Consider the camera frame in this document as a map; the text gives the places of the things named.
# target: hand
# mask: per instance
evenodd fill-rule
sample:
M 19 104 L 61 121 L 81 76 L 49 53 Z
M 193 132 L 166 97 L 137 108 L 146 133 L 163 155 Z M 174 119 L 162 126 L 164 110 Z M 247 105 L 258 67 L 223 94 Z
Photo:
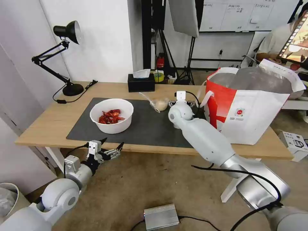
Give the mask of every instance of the hand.
M 272 62 L 277 63 L 277 64 L 281 64 L 281 60 L 278 58 L 277 54 L 270 54 L 269 55 L 269 61 L 272 61 Z

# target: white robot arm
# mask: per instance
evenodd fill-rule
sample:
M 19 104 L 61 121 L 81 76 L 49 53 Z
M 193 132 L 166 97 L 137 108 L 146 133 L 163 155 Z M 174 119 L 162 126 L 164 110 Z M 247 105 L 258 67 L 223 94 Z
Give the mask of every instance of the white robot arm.
M 184 91 L 176 93 L 177 101 L 170 108 L 168 117 L 175 128 L 182 130 L 185 139 L 205 160 L 216 164 L 221 169 L 250 172 L 268 179 L 277 187 L 282 199 L 289 194 L 289 186 L 263 163 L 237 155 L 227 138 L 212 125 L 204 119 L 193 118 L 185 95 Z M 227 174 L 233 178 L 245 176 L 237 185 L 237 191 L 248 206 L 254 210 L 266 206 L 278 198 L 277 191 L 273 186 L 259 177 L 237 172 L 227 172 Z M 275 205 L 263 212 L 273 231 L 307 230 L 307 212 L 281 205 Z
M 93 140 L 85 145 L 89 148 L 86 161 L 80 163 L 79 158 L 72 155 L 65 158 L 66 178 L 50 183 L 39 202 L 15 212 L 0 225 L 0 231 L 51 231 L 60 217 L 75 206 L 97 168 L 105 160 L 121 154 L 124 143 L 116 149 L 102 150 L 105 140 Z

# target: lamp base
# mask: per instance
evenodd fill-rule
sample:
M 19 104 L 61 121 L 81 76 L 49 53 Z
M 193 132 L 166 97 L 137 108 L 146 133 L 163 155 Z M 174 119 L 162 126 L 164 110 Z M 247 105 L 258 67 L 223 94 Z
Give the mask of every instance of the lamp base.
M 83 92 L 83 86 L 73 83 L 72 85 L 66 85 L 62 91 L 65 96 L 76 96 Z

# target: lamp arm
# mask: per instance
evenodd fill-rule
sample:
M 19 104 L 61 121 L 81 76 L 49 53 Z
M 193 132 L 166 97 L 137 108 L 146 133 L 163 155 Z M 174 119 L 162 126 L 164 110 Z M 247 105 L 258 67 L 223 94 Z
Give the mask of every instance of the lamp arm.
M 64 51 L 64 50 L 67 50 L 67 49 L 68 49 L 68 45 L 69 45 L 69 41 L 64 40 L 64 41 L 62 41 L 61 43 L 59 43 L 58 45 L 56 45 L 56 46 L 50 48 L 49 50 L 47 50 L 47 51 L 45 51 L 45 52 L 43 52 L 42 54 L 40 54 L 40 55 L 38 55 L 38 56 L 32 57 L 32 62 L 35 63 L 36 65 L 40 66 L 41 68 L 43 68 L 45 71 L 48 71 L 50 74 L 54 75 L 55 77 L 57 77 L 57 78 L 60 79 L 61 81 L 65 82 L 67 85 L 72 85 L 70 79 L 65 78 L 64 76 L 62 76 L 62 75 L 60 75 L 59 73 L 57 73 L 57 72 L 51 70 L 49 67 L 47 67 L 47 66 L 45 66 L 45 65 L 43 64 L 44 61 L 46 61 L 46 60 L 50 59 L 51 57 L 53 57 L 53 56 L 55 56 L 55 55 L 61 53 L 61 52 Z M 48 52 L 50 52 L 50 51 L 56 49 L 56 48 L 59 47 L 59 46 L 63 46 L 64 48 L 61 49 L 61 50 L 59 50 L 59 51 L 57 51 L 56 53 L 53 53 L 53 54 L 50 54 L 50 55 L 45 55 L 45 54 L 47 54 Z

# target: red crayfish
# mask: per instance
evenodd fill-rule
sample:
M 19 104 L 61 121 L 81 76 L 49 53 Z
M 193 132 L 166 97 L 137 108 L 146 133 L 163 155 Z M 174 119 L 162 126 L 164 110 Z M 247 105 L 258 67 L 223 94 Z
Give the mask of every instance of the red crayfish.
M 100 124 L 116 124 L 119 120 L 125 120 L 123 117 L 119 117 L 121 110 L 115 109 L 109 112 L 103 112 L 103 115 L 99 118 L 98 122 Z

